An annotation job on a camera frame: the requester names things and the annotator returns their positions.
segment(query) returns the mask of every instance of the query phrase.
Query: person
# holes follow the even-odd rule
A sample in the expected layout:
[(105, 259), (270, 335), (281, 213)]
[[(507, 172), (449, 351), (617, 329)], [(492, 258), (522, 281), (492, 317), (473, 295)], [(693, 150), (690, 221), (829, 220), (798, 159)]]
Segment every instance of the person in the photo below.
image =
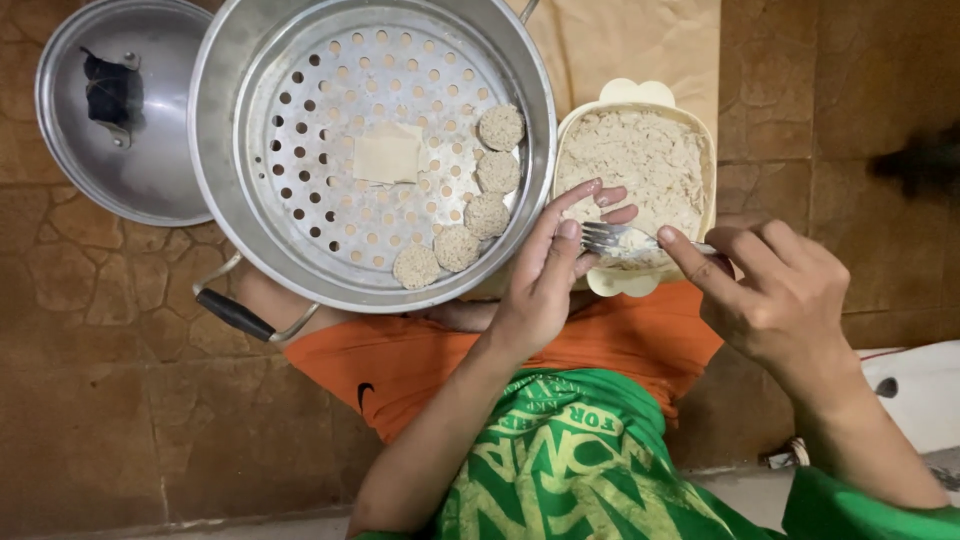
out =
[[(841, 332), (850, 275), (819, 244), (780, 221), (718, 227), (707, 242), (742, 269), (735, 281), (665, 226), (660, 244), (689, 282), (577, 310), (587, 301), (571, 286), (595, 255), (578, 255), (580, 226), (563, 211), (625, 195), (598, 179), (551, 202), (479, 335), (444, 329), (436, 313), (329, 310), (287, 344), (292, 363), (356, 404), (390, 443), (361, 485), (348, 537), (786, 537), (682, 479), (663, 444), (670, 400), (722, 338), (783, 388), (807, 444), (813, 466), (796, 472), (788, 537), (960, 538), (960, 510)], [(622, 222), (631, 211), (605, 217)], [(241, 301), (268, 322), (298, 316), (306, 301), (252, 275)]]

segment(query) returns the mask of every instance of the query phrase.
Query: black handle grip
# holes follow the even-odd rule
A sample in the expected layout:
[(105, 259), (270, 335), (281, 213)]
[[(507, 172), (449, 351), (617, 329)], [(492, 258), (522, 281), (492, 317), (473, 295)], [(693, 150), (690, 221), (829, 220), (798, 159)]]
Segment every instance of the black handle grip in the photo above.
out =
[(231, 298), (211, 289), (204, 289), (197, 295), (197, 303), (206, 307), (221, 321), (239, 331), (248, 333), (260, 341), (269, 341), (274, 335), (274, 327), (257, 317), (252, 311)]

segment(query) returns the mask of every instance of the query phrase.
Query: fingernail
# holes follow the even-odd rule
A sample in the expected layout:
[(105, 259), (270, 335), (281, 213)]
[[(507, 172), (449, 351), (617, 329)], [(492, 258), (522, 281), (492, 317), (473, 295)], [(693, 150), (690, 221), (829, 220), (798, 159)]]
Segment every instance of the fingernail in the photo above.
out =
[(657, 231), (657, 240), (659, 240), (661, 244), (672, 244), (676, 239), (677, 232), (673, 230), (673, 227), (664, 225)]
[(564, 238), (570, 238), (571, 240), (576, 239), (577, 230), (580, 228), (580, 224), (572, 219), (567, 219), (560, 224), (560, 227), (557, 229), (557, 234)]

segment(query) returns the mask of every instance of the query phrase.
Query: green t-shirt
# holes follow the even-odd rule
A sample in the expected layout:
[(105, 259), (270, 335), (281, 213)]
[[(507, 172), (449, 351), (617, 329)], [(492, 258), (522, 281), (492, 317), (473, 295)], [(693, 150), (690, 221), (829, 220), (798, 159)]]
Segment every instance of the green t-shirt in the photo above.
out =
[[(425, 536), (785, 538), (681, 479), (663, 430), (657, 402), (619, 374), (521, 370), (477, 436)], [(797, 471), (782, 524), (792, 539), (960, 539), (956, 508), (894, 508), (812, 467)]]

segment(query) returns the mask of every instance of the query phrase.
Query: nike logo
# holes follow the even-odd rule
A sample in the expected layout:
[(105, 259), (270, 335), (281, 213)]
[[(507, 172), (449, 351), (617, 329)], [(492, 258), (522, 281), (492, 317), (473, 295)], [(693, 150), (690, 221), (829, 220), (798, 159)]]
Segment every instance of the nike logo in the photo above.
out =
[(371, 392), (376, 391), (369, 382), (361, 382), (357, 385), (357, 406), (360, 407), (360, 414), (363, 414), (363, 393), (367, 389), (370, 389)]

